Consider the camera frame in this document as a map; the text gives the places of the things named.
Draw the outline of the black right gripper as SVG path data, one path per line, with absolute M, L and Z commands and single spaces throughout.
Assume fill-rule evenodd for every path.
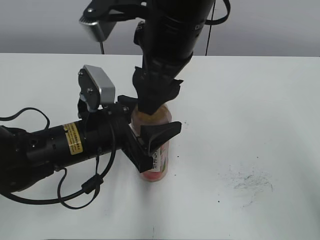
M 132 84 L 138 97 L 138 110 L 153 115 L 160 106 L 175 99 L 184 82 L 174 79 L 193 56 L 191 21 L 141 21 L 133 42 L 143 53 L 142 66 L 136 66 Z M 151 82 L 157 82 L 156 91 Z

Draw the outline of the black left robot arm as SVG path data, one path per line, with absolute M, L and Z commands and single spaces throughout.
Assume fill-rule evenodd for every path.
M 153 154 L 181 132 L 178 121 L 143 125 L 139 136 L 131 129 L 134 98 L 118 101 L 89 112 L 78 102 L 79 120 L 43 130 L 0 128 L 0 188 L 23 191 L 62 168 L 122 150 L 141 173 L 153 167 Z

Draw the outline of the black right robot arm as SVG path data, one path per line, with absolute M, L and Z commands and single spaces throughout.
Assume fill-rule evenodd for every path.
M 152 115 L 175 99 L 182 80 L 176 76 L 191 60 L 195 44 L 213 6 L 212 0 L 149 0 L 148 16 L 135 31 L 142 66 L 132 77 L 138 110 Z

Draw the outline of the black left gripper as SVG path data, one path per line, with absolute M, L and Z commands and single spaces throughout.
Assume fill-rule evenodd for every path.
M 153 166 L 153 155 L 162 145 L 182 130 L 179 121 L 161 125 L 142 125 L 140 143 L 130 127 L 131 113 L 138 104 L 138 99 L 119 95 L 117 101 L 96 112 L 89 112 L 85 103 L 78 100 L 78 131 L 81 135 L 83 151 L 88 158 L 106 154 L 112 149 L 122 150 L 140 173 Z

